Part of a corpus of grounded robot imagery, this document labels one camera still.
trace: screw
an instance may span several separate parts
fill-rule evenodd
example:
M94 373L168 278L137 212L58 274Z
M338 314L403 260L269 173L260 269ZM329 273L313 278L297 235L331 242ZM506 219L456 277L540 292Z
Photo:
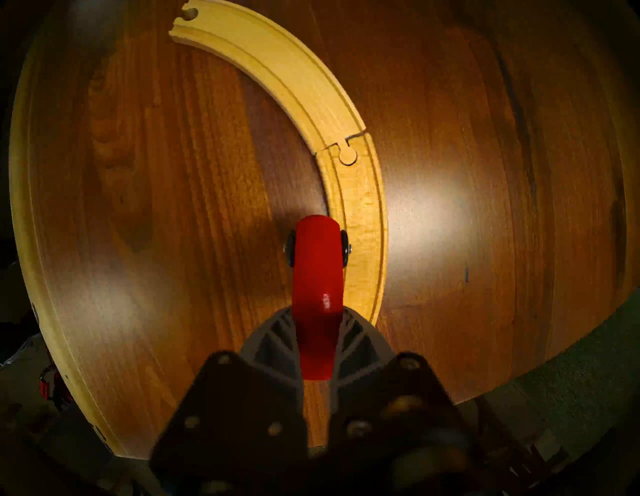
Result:
M195 429L200 425L200 417L197 415L190 415L186 419L184 419L184 428L185 429Z
M279 422L272 422L271 425L269 426L269 429L267 429L267 434L272 437L277 436L281 432L282 432L282 424Z
M420 362L415 358L403 358L400 360L400 366L408 371L414 371L420 368Z
M382 410L381 416L383 419L390 419L399 413L422 408L423 405L424 402L419 396L398 396L391 400L384 410Z
M366 420L352 420L347 425L347 436L350 438L363 437L370 430L371 424Z

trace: caster wheel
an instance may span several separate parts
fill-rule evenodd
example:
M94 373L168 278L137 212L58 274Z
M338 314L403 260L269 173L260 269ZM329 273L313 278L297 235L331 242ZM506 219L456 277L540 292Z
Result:
M342 236L342 267L346 267L351 253L351 245L349 244L349 236L344 229L340 231L340 235Z
M287 244L284 246L284 253L287 257L287 264L293 267L296 262L296 230L293 229L287 238Z

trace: wooden table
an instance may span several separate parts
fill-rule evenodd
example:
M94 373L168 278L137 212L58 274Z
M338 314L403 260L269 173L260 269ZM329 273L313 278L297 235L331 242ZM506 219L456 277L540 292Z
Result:
M326 213L275 101L170 40L181 4L55 8L13 114L29 294L123 456L149 453L210 353L290 303L282 245ZM638 285L640 29L624 2L244 4L311 48L367 124L390 236L378 328L455 401L556 355ZM326 385L307 386L319 444Z

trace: curved track piece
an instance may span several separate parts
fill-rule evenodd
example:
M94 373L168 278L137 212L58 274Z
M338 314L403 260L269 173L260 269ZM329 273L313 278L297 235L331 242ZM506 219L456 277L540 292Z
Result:
M373 140L351 99L313 52L266 17L223 0L192 0L183 9L191 20L175 19L174 41L212 52L256 80L316 155L329 213L353 246L344 304L375 324L387 270L387 209Z

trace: wood grain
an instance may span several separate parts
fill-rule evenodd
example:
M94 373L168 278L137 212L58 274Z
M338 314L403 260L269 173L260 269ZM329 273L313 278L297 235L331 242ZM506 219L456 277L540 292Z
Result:
M329 215L356 246L344 271L344 304L376 323L387 274L387 207L371 135L351 99L300 40L224 0L191 0L169 35L228 60L265 88L316 155Z
M210 352L288 304L286 233L326 212L273 99L171 41L181 4L57 7L13 112L29 295L124 456L147 456ZM378 328L454 400L554 356L637 287L640 29L624 2L243 5L312 50L367 123L389 219ZM307 386L316 444L324 385Z
M335 76L278 24L225 0L191 0L182 8L194 17L177 17L169 35L229 60L256 80L289 115L311 153L335 144L346 153L347 138L364 132Z

